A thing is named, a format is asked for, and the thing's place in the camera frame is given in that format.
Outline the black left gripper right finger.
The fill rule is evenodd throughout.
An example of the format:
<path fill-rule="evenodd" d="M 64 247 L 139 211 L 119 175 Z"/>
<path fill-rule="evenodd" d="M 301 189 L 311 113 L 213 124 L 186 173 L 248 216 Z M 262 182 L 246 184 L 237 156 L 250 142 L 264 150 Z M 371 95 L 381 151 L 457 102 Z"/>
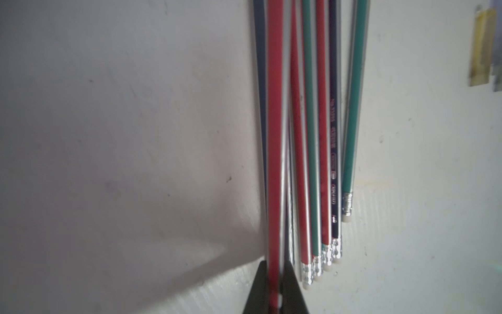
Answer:
<path fill-rule="evenodd" d="M 287 260 L 282 277 L 281 314 L 309 314 L 292 263 Z"/>

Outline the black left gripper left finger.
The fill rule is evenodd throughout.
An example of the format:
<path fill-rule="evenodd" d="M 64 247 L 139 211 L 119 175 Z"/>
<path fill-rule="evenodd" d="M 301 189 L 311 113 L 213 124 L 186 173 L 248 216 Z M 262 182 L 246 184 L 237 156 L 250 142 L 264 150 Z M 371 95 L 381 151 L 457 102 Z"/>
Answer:
<path fill-rule="evenodd" d="M 261 261 L 258 266 L 251 290 L 249 292 L 243 314 L 267 314 L 269 312 L 269 287 L 267 262 Z"/>

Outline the dark blue pencil purple cap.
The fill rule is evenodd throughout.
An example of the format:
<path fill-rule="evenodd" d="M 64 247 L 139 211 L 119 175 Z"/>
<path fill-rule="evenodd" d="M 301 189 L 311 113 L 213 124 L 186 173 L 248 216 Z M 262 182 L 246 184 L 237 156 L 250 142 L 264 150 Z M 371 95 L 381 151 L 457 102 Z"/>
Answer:
<path fill-rule="evenodd" d="M 262 143 L 262 160 L 264 167 L 264 192 L 267 195 L 267 148 L 266 148 L 266 25 L 265 1 L 254 0 L 254 34 L 256 49 L 256 69 L 258 75 L 258 93 L 260 106 L 260 127 Z"/>

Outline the teal pencil clear cap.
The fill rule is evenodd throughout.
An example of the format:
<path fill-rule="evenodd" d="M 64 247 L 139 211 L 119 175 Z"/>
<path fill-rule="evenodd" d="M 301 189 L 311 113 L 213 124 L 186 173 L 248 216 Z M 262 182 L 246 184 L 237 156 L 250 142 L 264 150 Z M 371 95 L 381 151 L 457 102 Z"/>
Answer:
<path fill-rule="evenodd" d="M 311 211 L 312 268 L 314 278 L 315 280 L 318 280 L 323 274 L 323 266 L 315 2 L 302 1 L 301 9 L 305 67 L 305 95 L 307 105 L 307 145 L 309 165 L 309 201 Z"/>

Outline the yellow pencil cap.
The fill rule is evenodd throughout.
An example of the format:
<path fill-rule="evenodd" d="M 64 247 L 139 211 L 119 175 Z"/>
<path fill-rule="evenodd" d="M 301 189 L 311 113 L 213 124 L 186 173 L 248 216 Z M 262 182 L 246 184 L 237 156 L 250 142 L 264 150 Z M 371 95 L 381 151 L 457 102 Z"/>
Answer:
<path fill-rule="evenodd" d="M 496 9 L 478 10 L 475 14 L 469 86 L 489 83 L 496 29 Z"/>

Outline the red pencil blue cap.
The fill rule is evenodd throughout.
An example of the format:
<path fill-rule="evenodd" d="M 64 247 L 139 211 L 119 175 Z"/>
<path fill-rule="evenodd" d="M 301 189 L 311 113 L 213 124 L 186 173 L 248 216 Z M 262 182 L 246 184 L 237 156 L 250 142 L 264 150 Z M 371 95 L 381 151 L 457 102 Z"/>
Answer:
<path fill-rule="evenodd" d="M 318 83 L 318 130 L 320 143 L 320 196 L 322 230 L 322 266 L 325 272 L 333 268 L 332 205 L 330 201 L 329 148 L 329 40 L 327 1 L 316 1 L 316 53 Z"/>

